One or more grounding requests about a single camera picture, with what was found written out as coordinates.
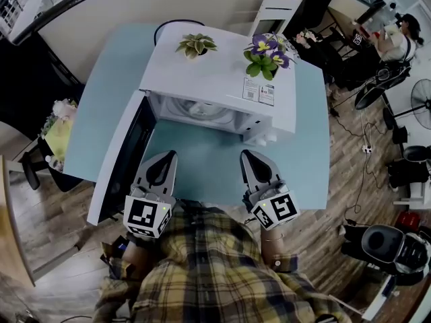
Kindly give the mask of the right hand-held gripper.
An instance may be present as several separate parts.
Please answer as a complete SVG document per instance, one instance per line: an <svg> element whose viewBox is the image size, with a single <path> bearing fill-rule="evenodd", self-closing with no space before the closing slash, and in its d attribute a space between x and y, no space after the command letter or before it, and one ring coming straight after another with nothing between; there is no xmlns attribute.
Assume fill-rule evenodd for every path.
<svg viewBox="0 0 431 323"><path fill-rule="evenodd" d="M240 167L249 189L243 201L264 230L279 227L300 215L295 196L281 180L281 172L274 161L262 153L245 149L240 154Z"/></svg>

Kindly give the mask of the white mug with print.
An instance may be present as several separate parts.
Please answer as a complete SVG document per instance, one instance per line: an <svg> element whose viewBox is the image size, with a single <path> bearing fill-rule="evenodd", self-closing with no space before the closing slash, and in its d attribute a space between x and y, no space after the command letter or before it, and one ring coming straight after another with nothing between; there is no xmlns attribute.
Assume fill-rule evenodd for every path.
<svg viewBox="0 0 431 323"><path fill-rule="evenodd" d="M193 102L187 108L187 112L193 118L211 120L219 118L219 115L224 113L224 109L211 104Z"/></svg>

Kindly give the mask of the white microwave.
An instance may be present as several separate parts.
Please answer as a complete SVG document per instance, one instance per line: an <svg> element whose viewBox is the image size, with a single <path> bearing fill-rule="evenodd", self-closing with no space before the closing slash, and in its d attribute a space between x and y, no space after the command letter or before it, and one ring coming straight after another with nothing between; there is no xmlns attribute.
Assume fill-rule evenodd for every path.
<svg viewBox="0 0 431 323"><path fill-rule="evenodd" d="M217 51L194 59L176 52L183 35L212 37ZM272 81L246 74L247 37L197 24L166 26L147 62L141 83L116 108L90 208L97 225L115 212L138 167L153 154L174 150L174 195L180 199L237 205L244 193L239 154L246 145L275 143L296 131L294 68ZM219 118L191 117L193 102L224 109Z"/></svg>

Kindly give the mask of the person's right forearm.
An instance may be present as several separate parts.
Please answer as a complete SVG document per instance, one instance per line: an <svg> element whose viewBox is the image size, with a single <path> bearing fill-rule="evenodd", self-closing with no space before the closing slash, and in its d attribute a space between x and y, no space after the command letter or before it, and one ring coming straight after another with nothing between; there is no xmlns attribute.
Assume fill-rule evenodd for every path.
<svg viewBox="0 0 431 323"><path fill-rule="evenodd" d="M284 251L284 234L280 227L266 230L261 227L261 253L266 264L271 264L275 255Z"/></svg>

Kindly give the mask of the person's left forearm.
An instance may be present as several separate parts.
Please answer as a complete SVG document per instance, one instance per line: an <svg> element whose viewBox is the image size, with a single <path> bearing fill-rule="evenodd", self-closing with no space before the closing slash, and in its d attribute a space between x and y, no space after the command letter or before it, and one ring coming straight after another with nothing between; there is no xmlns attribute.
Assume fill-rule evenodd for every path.
<svg viewBox="0 0 431 323"><path fill-rule="evenodd" d="M143 277L146 274L150 263L149 252L145 248L137 246L132 241L129 241L123 253L122 260L133 265L133 274L137 277Z"/></svg>

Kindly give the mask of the person's plaid shirt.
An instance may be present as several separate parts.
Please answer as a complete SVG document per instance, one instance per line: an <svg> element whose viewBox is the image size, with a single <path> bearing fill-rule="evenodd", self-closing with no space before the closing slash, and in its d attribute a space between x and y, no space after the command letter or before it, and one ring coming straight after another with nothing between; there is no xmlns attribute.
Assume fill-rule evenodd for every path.
<svg viewBox="0 0 431 323"><path fill-rule="evenodd" d="M93 323L114 323L123 305L129 323L352 323L285 245L266 264L261 238L218 208L181 203L159 238L127 239L149 252L147 272L110 258Z"/></svg>

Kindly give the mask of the pink and green flower bouquet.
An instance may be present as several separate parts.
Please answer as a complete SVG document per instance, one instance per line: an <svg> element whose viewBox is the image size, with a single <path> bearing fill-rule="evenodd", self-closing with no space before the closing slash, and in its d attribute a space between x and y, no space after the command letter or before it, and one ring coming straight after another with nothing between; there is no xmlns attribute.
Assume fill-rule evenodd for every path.
<svg viewBox="0 0 431 323"><path fill-rule="evenodd" d="M74 100L56 100L40 132L52 154L63 163L76 112L77 103Z"/></svg>

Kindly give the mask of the purple flower potted plant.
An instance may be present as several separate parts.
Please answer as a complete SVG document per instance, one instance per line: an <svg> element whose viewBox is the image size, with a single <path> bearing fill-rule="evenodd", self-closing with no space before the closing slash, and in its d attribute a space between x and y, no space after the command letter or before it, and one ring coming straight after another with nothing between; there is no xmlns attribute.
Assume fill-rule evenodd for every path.
<svg viewBox="0 0 431 323"><path fill-rule="evenodd" d="M243 55L249 61L246 74L250 77L262 74L267 81L272 81L279 69L288 69L295 63L288 55L288 41L275 33L254 35Z"/></svg>

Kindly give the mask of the black swivel chair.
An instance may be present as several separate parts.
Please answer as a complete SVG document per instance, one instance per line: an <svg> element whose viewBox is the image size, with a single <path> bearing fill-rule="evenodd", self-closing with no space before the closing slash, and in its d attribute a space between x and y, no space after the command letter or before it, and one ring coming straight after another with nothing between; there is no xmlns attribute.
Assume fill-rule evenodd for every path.
<svg viewBox="0 0 431 323"><path fill-rule="evenodd" d="M409 61L386 64L376 71L376 75L371 78L357 94L355 100L355 109L363 110L381 98L384 93L403 82L410 76L411 65Z"/></svg>

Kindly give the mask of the pink flower bunch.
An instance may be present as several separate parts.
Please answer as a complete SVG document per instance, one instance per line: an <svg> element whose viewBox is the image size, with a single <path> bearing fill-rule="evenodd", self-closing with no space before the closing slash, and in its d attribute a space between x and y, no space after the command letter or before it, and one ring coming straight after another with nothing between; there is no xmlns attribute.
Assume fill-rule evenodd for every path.
<svg viewBox="0 0 431 323"><path fill-rule="evenodd" d="M318 42L313 32L307 29L299 32L295 38L296 43L302 45L304 48L310 48L309 40L313 41L314 43Z"/></svg>

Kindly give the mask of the red container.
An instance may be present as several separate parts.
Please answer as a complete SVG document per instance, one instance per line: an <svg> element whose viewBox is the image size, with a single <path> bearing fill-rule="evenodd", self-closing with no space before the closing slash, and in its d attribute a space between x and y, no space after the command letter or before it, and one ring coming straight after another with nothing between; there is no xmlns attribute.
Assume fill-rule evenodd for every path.
<svg viewBox="0 0 431 323"><path fill-rule="evenodd" d="M410 211L401 212L397 218L397 225L417 229L420 225L420 216Z"/></svg>

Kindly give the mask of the light wooden desk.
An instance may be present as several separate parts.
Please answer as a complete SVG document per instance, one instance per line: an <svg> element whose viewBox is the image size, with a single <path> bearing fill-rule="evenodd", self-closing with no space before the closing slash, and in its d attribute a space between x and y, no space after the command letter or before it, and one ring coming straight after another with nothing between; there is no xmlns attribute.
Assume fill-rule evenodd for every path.
<svg viewBox="0 0 431 323"><path fill-rule="evenodd" d="M9 170L0 155L0 273L21 283L24 287L35 287L13 212Z"/></svg>

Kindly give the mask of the black office chair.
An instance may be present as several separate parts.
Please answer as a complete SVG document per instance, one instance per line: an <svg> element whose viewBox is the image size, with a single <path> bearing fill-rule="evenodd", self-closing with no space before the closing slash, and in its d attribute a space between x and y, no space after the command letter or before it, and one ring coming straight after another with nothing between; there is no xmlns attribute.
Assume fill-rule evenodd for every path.
<svg viewBox="0 0 431 323"><path fill-rule="evenodd" d="M0 39L0 121L36 142L18 157L32 189L40 186L38 174L43 170L49 171L62 192L81 182L51 168L45 159L34 161L32 154L38 151L42 157L53 155L39 136L42 126L56 100L79 102L84 88L39 34L30 35L18 45Z"/></svg>

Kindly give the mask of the black standing fan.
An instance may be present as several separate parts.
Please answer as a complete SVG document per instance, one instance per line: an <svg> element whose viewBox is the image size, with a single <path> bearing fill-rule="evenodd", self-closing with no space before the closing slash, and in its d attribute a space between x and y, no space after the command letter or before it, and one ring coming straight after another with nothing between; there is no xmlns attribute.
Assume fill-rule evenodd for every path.
<svg viewBox="0 0 431 323"><path fill-rule="evenodd" d="M390 130L407 129L407 145L431 145L431 79L408 77L386 91L383 116Z"/></svg>

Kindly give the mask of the black curved handrail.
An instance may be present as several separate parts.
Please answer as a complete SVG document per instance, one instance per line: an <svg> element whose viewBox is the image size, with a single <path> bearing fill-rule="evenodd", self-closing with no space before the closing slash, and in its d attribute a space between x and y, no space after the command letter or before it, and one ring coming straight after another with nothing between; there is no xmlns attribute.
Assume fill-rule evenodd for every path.
<svg viewBox="0 0 431 323"><path fill-rule="evenodd" d="M86 0L62 0L48 11L44 12L40 17L37 17L33 22L19 32L17 36L12 36L9 41L13 44L19 44L33 33L40 31L47 24L51 23L60 15L69 11L76 5L83 3Z"/></svg>

